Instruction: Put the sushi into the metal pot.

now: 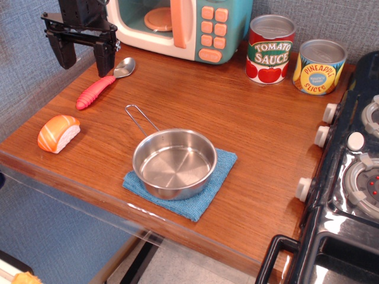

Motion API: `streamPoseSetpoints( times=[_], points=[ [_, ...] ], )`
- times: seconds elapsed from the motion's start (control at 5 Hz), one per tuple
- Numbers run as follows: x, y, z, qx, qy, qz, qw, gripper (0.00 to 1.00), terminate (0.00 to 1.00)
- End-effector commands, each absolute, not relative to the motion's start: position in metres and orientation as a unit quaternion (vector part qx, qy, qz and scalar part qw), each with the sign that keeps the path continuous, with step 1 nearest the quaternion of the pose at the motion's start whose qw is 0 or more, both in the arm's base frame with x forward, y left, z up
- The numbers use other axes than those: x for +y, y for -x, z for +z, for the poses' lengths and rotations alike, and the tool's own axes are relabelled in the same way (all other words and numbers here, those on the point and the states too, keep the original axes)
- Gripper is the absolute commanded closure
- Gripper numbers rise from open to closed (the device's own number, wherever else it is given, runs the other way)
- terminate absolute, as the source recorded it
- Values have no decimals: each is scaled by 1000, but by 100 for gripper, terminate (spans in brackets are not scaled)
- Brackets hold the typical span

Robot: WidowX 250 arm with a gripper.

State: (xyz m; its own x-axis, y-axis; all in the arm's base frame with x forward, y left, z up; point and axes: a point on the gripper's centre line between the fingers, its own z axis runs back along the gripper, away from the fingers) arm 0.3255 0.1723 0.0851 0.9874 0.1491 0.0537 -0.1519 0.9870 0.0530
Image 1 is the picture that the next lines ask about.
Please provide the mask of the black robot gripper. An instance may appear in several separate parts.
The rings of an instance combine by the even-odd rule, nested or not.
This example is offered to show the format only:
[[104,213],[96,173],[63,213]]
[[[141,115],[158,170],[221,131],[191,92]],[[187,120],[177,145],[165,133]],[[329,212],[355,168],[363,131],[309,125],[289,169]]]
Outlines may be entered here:
[[114,68],[117,27],[107,21],[108,1],[59,1],[60,12],[43,12],[46,37],[61,67],[76,63],[74,44],[94,46],[99,77]]

